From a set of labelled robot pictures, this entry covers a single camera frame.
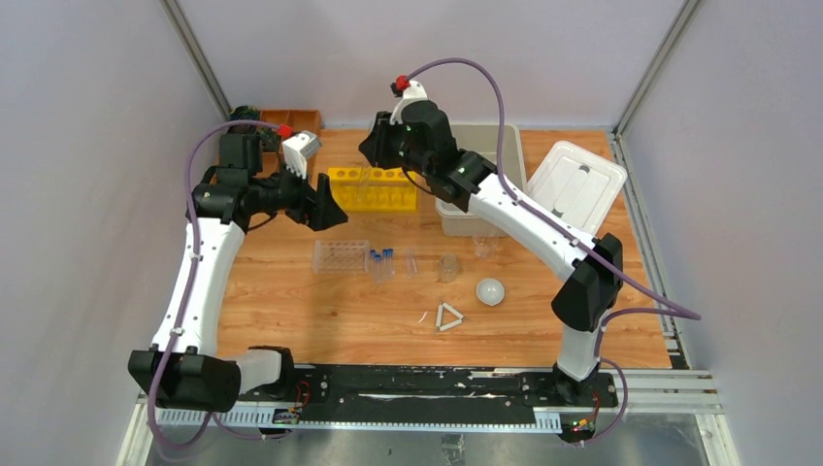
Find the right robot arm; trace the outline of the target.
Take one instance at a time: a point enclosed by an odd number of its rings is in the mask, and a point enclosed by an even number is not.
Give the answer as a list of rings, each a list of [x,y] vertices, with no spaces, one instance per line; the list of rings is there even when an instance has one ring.
[[[447,116],[432,101],[410,104],[399,119],[377,112],[358,149],[376,168],[420,175],[435,197],[501,229],[554,273],[562,285],[550,307],[562,337],[551,383],[567,405],[589,397],[601,367],[601,324],[624,283],[620,240],[579,233],[529,203],[498,164],[458,146]]]

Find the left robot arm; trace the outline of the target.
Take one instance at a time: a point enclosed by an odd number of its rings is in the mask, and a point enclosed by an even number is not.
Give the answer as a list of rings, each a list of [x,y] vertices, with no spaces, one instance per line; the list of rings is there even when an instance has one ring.
[[[127,370],[156,407],[229,412],[254,390],[275,401],[298,388],[291,351],[257,345],[217,357],[217,333],[230,270],[255,215],[284,214],[322,231],[347,222],[328,176],[311,183],[308,161],[321,147],[310,131],[281,144],[283,162],[263,178],[263,145],[256,134],[226,133],[218,161],[191,189],[186,238],[173,295],[148,349],[131,352]]]

